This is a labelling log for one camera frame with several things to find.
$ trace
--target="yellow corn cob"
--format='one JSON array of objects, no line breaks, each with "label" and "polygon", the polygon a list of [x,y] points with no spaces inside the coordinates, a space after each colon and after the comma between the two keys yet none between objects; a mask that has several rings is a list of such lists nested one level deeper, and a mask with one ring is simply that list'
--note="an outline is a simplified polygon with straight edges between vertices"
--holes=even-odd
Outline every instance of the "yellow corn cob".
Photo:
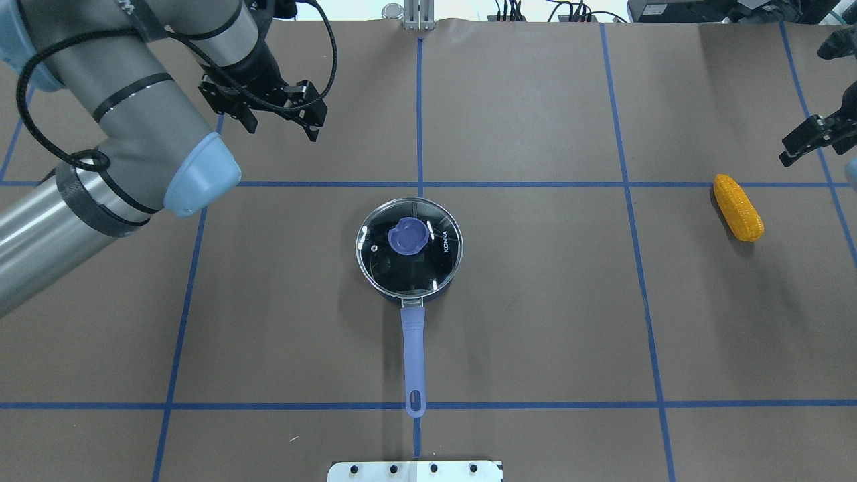
[{"label": "yellow corn cob", "polygon": [[714,178],[714,197],[736,238],[741,241],[761,238],[764,233],[762,218],[734,179],[726,174],[717,174]]}]

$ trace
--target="gray tabletop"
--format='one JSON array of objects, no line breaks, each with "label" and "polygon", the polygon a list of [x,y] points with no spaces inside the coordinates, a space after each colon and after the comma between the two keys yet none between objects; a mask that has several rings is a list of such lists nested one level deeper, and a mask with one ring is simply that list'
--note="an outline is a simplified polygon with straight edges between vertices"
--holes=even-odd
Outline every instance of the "gray tabletop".
[{"label": "gray tabletop", "polygon": [[[333,461],[491,459],[506,480],[857,479],[857,193],[850,156],[783,168],[838,108],[852,58],[807,26],[335,22],[339,74],[310,143],[222,125],[244,170],[201,215],[159,214],[0,320],[2,480],[324,480]],[[323,84],[321,24],[276,24],[288,81]],[[0,208],[56,160],[0,75]],[[33,116],[101,134],[66,93]],[[710,193],[746,186],[736,241]],[[427,305],[428,412],[404,413],[397,305],[357,228],[425,196],[462,267]]]}]

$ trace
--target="blue joint cap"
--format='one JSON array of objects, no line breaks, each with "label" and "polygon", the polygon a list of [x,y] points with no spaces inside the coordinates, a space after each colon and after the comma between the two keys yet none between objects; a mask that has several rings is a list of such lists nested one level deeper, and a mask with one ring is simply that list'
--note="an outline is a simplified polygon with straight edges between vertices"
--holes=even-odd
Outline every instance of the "blue joint cap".
[{"label": "blue joint cap", "polygon": [[[33,46],[30,34],[24,27],[18,2],[0,0],[0,57],[20,74],[27,60],[34,55],[36,55],[36,47]],[[65,87],[43,63],[33,71],[30,83],[45,92],[55,92]]]},{"label": "blue joint cap", "polygon": [[857,190],[857,159],[852,159],[845,165],[845,177],[848,178],[851,189]]},{"label": "blue joint cap", "polygon": [[429,227],[417,218],[406,217],[387,233],[387,241],[402,256],[412,256],[429,243]]},{"label": "blue joint cap", "polygon": [[164,207],[180,218],[207,206],[241,180],[241,168],[220,134],[203,137],[178,168],[164,196]]}]

